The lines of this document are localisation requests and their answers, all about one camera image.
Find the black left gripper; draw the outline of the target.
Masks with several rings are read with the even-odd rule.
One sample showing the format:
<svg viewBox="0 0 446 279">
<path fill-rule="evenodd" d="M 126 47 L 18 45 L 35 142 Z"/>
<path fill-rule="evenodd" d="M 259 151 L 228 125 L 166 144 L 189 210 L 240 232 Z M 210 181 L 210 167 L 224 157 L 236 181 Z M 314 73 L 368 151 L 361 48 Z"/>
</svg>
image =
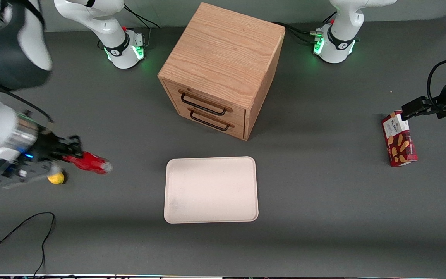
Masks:
<svg viewBox="0 0 446 279">
<path fill-rule="evenodd" d="M 427 97 L 418 97 L 402 105 L 402 116 L 406 116 L 406 120 L 431 114 L 436 114 L 438 119 L 446 117 L 446 85 L 441 89 L 439 96 L 432 97 L 430 92 L 431 81 L 432 76 L 429 76 L 427 81 Z"/>
</svg>

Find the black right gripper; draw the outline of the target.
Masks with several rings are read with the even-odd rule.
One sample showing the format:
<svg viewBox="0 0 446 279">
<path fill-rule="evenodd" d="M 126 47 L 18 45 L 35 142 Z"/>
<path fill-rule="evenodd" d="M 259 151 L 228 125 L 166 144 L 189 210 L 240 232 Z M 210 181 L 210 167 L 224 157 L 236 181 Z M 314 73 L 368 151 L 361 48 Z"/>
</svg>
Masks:
<svg viewBox="0 0 446 279">
<path fill-rule="evenodd" d="M 30 147 L 30 160 L 78 160 L 82 159 L 82 142 L 78 135 L 59 137 L 53 132 L 39 131 L 35 143 Z"/>
</svg>

